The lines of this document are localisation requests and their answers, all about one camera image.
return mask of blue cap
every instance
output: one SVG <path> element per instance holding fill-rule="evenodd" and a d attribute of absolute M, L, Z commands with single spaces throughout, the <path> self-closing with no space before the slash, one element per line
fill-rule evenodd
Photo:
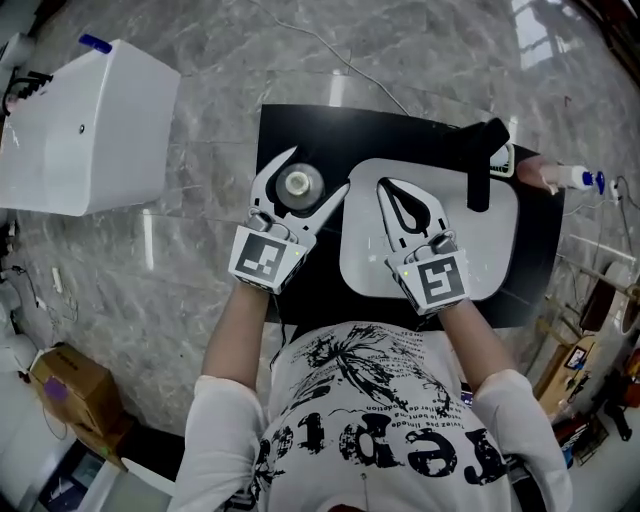
<path fill-rule="evenodd" d="M 78 42 L 81 44 L 86 44 L 87 46 L 91 46 L 94 50 L 98 50 L 102 53 L 109 53 L 112 49 L 112 46 L 103 41 L 102 39 L 98 39 L 97 37 L 92 36 L 91 34 L 82 34 Z"/>
<path fill-rule="evenodd" d="M 604 194 L 604 173 L 602 171 L 598 171 L 598 174 L 596 174 L 596 183 L 598 184 L 598 192 L 600 192 L 600 195 Z"/>
<path fill-rule="evenodd" d="M 591 174 L 589 171 L 584 171 L 582 173 L 582 183 L 583 185 L 593 185 L 593 174 Z"/>

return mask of gray marble surface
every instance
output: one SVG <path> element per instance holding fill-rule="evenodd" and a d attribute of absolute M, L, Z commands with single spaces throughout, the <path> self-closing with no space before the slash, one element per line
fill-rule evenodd
<path fill-rule="evenodd" d="M 317 31 L 383 82 L 411 115 L 465 125 L 493 116 L 512 140 L 551 159 L 622 174 L 640 198 L 640 96 L 597 27 L 569 0 L 263 0 L 282 21 Z M 70 218 L 19 212 L 25 276 L 19 321 L 40 345 L 67 340 L 114 373 L 126 406 L 182 433 L 208 337 L 230 293 L 226 265 L 242 221 L 261 105 L 306 103 L 400 113 L 315 38 L 274 24 L 248 0 L 69 0 L 41 31 L 29 68 L 54 71 L 86 51 L 82 33 L 122 38 L 182 74 L 155 202 Z M 566 211 L 595 204 L 569 192 Z M 626 208 L 632 252 L 640 212 Z M 565 217 L 558 251 L 599 269 L 629 252 L 620 208 Z M 65 292 L 53 289 L 60 268 Z M 589 281 L 558 263 L 549 293 L 584 302 Z M 74 304 L 77 302 L 77 319 Z M 540 305 L 536 313 L 553 317 Z M 527 370 L 543 340 L 531 326 L 499 333 Z M 614 351 L 620 336 L 607 332 Z M 280 343 L 265 330 L 259 394 Z"/>

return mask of white box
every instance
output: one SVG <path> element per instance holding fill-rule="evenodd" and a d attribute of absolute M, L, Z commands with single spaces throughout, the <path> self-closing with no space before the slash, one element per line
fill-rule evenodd
<path fill-rule="evenodd" d="M 435 313 L 469 297 L 469 269 L 463 250 L 399 265 L 393 277 L 418 315 Z"/>
<path fill-rule="evenodd" d="M 81 216 L 160 196 L 180 74 L 111 44 L 56 71 L 5 120 L 0 207 Z"/>

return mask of wrist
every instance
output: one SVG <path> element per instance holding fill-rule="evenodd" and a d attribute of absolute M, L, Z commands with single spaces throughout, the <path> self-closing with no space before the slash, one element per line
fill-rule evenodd
<path fill-rule="evenodd" d="M 438 317 L 442 319 L 443 317 L 450 316 L 451 314 L 456 314 L 460 311 L 464 311 L 469 307 L 469 304 L 473 304 L 470 299 L 462 299 L 460 302 L 455 303 L 453 306 L 445 308 L 442 311 L 438 311 Z"/>
<path fill-rule="evenodd" d="M 243 297 L 252 298 L 254 300 L 269 300 L 269 293 L 250 284 L 238 281 L 233 289 L 233 293 Z"/>

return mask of cable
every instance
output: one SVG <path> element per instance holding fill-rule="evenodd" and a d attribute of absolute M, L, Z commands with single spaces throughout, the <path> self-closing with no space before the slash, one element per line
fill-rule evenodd
<path fill-rule="evenodd" d="M 276 312 L 278 313 L 278 319 L 280 320 L 280 330 L 282 332 L 282 346 L 284 347 L 287 344 L 287 335 L 284 332 L 284 322 L 282 321 L 282 315 L 280 314 L 280 306 L 278 305 L 278 298 L 273 295 L 273 304 L 276 307 Z"/>
<path fill-rule="evenodd" d="M 61 321 L 58 318 L 56 318 L 56 316 L 54 315 L 60 316 L 66 320 L 69 320 L 70 322 L 76 323 L 78 321 L 78 301 L 75 300 L 70 294 L 69 294 L 69 297 L 64 297 L 64 296 L 62 297 L 62 302 L 71 312 L 71 316 L 67 316 L 63 313 L 59 313 L 56 309 L 54 309 L 48 304 L 41 306 L 40 299 L 38 299 L 38 295 L 36 294 L 36 290 L 33 285 L 33 281 L 31 279 L 31 275 L 26 270 L 27 265 L 26 263 L 23 263 L 23 265 L 24 267 L 20 267 L 19 265 L 13 265 L 11 268 L 8 268 L 7 270 L 15 272 L 16 275 L 18 276 L 21 276 L 23 274 L 27 276 L 27 279 L 29 280 L 29 287 L 31 289 L 31 294 L 33 295 L 33 301 L 35 302 L 36 308 L 43 309 L 44 311 L 46 311 L 47 316 L 49 317 L 49 321 L 51 322 L 51 342 L 49 344 L 53 345 L 56 335 L 59 334 L 58 328 L 61 325 Z"/>
<path fill-rule="evenodd" d="M 49 432 L 51 432 L 51 435 L 55 437 L 58 441 L 64 441 L 67 438 L 67 434 L 69 433 L 69 426 L 66 423 L 63 423 L 64 436 L 60 437 L 56 435 L 56 433 L 51 428 L 51 425 L 49 424 L 49 420 L 47 419 L 47 411 L 44 408 L 44 404 L 42 404 L 42 415 L 44 416 L 44 422 L 47 424 L 47 428 L 49 429 Z"/>
<path fill-rule="evenodd" d="M 7 85 L 7 88 L 4 91 L 4 94 L 2 95 L 2 112 L 4 113 L 4 115 L 6 117 L 9 117 L 11 115 L 11 112 L 9 112 L 9 107 L 7 107 L 7 97 L 9 96 L 9 93 L 11 92 L 11 89 L 13 88 L 14 85 L 16 84 L 39 84 L 41 83 L 40 80 L 36 79 L 36 78 L 14 78 L 9 82 L 9 85 Z"/>
<path fill-rule="evenodd" d="M 629 254 L 633 257 L 633 249 L 631 247 L 631 234 L 629 233 L 629 225 L 627 224 L 627 215 L 624 213 L 624 200 L 621 199 L 620 213 L 622 214 L 622 224 L 624 225 L 624 232 L 627 235 L 627 245 L 629 246 Z"/>
<path fill-rule="evenodd" d="M 266 14 L 268 14 L 273 21 L 275 21 L 278 25 L 280 25 L 281 27 L 284 28 L 288 28 L 291 30 L 296 30 L 298 32 L 302 32 L 303 34 L 307 34 L 310 36 L 315 37 L 318 41 L 320 41 L 323 45 L 325 45 L 330 51 L 331 53 L 333 53 L 336 57 L 338 57 L 338 59 L 340 59 L 342 61 L 343 64 L 345 64 L 347 67 L 349 67 L 350 69 L 353 69 L 356 73 L 358 73 L 359 75 L 363 76 L 364 78 L 366 78 L 367 80 L 373 82 L 374 84 L 376 84 L 378 87 L 380 87 L 380 89 L 382 89 L 385 94 L 387 96 L 389 96 L 389 98 L 391 98 L 393 100 L 393 102 L 398 105 L 398 107 L 400 107 L 400 110 L 402 110 L 405 114 L 407 114 L 408 116 L 411 116 L 411 114 L 409 114 L 409 111 L 404 108 L 402 106 L 402 104 L 396 99 L 396 97 L 391 94 L 389 92 L 389 90 L 382 85 L 380 82 L 378 82 L 375 78 L 373 78 L 370 75 L 367 75 L 364 71 L 360 71 L 357 67 L 355 67 L 353 64 L 351 64 L 350 62 L 348 62 L 344 57 L 342 57 L 342 55 L 340 55 L 338 53 L 338 51 L 331 46 L 329 43 L 327 43 L 321 36 L 319 36 L 316 32 L 314 32 L 313 30 L 307 30 L 305 28 L 301 28 L 301 27 L 296 27 L 294 25 L 289 25 L 288 23 L 285 23 L 283 21 L 280 21 L 275 14 L 273 14 L 269 9 L 267 9 L 264 5 L 262 5 L 260 2 L 257 2 L 256 0 L 247 0 L 247 2 L 251 2 L 254 5 L 257 5 L 260 9 L 262 9 Z"/>
<path fill-rule="evenodd" d="M 602 210 L 602 215 L 600 215 L 600 233 L 598 233 L 598 243 L 596 244 L 596 252 L 593 254 L 593 263 L 591 264 L 591 268 L 596 268 L 596 260 L 598 259 L 598 252 L 600 251 L 600 242 L 602 242 L 602 232 L 604 231 L 604 210 Z"/>
<path fill-rule="evenodd" d="M 593 206 L 590 204 L 581 204 L 580 206 L 578 206 L 577 208 L 574 208 L 573 210 L 571 210 L 569 213 L 565 213 L 562 216 L 563 217 L 568 217 L 569 215 L 573 215 L 574 213 L 576 213 L 578 210 L 582 209 L 582 208 L 590 208 L 592 210 L 595 210 L 597 208 L 600 208 L 603 204 L 605 203 L 614 203 L 615 201 L 613 199 L 603 199 L 602 201 L 600 201 L 597 204 L 594 204 Z"/>
<path fill-rule="evenodd" d="M 280 306 L 278 305 L 278 297 L 276 295 L 272 295 L 272 297 L 273 297 L 273 305 L 276 307 L 276 312 L 278 313 L 278 320 L 280 320 L 280 330 L 282 332 L 282 345 L 280 346 L 278 351 L 275 353 L 275 355 L 271 358 L 271 362 L 269 363 L 269 369 L 270 370 L 273 370 L 273 363 L 276 362 L 276 359 L 278 359 L 278 356 L 280 355 L 280 352 L 282 352 L 282 349 L 287 344 L 287 335 L 284 332 L 284 322 L 282 321 L 282 315 L 280 314 Z"/>
<path fill-rule="evenodd" d="M 631 198 L 631 188 L 629 187 L 629 182 L 627 181 L 627 178 L 625 178 L 624 176 L 620 175 L 616 178 L 616 185 L 618 183 L 620 183 L 621 181 L 624 181 L 624 185 L 625 187 L 627 187 L 627 199 L 629 200 L 629 203 L 631 203 L 631 206 L 633 206 L 636 210 L 640 210 L 640 206 L 638 205 L 638 203 L 636 203 L 632 198 Z"/>
<path fill-rule="evenodd" d="M 578 279 L 576 278 L 576 274 L 573 271 L 573 267 L 567 263 L 569 270 L 571 271 L 571 277 L 573 278 L 573 297 L 576 299 L 576 308 L 580 307 L 580 299 L 578 298 Z"/>

